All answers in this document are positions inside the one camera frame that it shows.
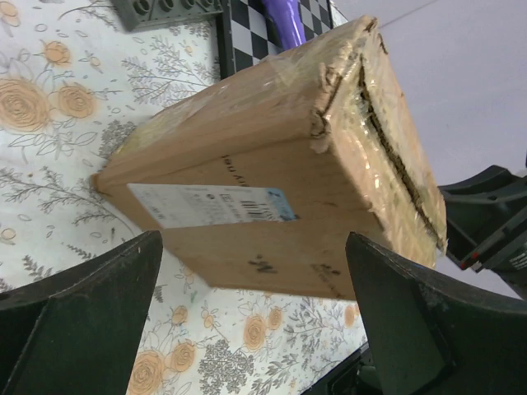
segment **cardboard box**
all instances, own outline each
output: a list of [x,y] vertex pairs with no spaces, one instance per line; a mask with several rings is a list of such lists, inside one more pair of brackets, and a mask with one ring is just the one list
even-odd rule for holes
[[[211,286],[353,300],[351,230],[434,267],[445,205],[376,24],[349,22],[164,109],[96,188]],[[275,221],[241,223],[254,219]]]

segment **purple handle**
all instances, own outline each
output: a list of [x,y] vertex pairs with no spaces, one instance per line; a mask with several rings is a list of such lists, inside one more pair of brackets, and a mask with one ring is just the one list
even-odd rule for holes
[[277,27],[284,51],[305,43],[304,26],[298,15],[298,0],[262,0]]

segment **checkered pattern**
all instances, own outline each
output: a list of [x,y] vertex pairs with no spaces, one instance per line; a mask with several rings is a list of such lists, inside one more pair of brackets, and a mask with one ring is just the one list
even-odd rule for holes
[[[222,0],[222,6],[222,23],[218,23],[222,78],[282,52],[277,30],[260,0]],[[300,0],[298,9],[306,40],[333,27],[329,0]]]

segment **white wall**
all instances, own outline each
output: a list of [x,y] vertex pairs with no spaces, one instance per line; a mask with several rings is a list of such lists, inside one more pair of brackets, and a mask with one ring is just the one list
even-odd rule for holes
[[[527,2],[336,3],[348,19],[364,13],[380,17],[390,59],[438,184],[467,179],[489,165],[513,173],[525,167]],[[447,259],[438,262],[438,270],[515,295],[489,271],[462,272]]]

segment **floral pattern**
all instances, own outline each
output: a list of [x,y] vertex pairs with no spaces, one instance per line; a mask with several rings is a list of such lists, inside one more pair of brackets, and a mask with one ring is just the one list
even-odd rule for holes
[[[0,25],[4,292],[141,233],[89,177],[219,63],[213,23],[125,34],[107,0],[0,1]],[[354,303],[211,289],[165,253],[127,394],[294,395],[365,340]]]

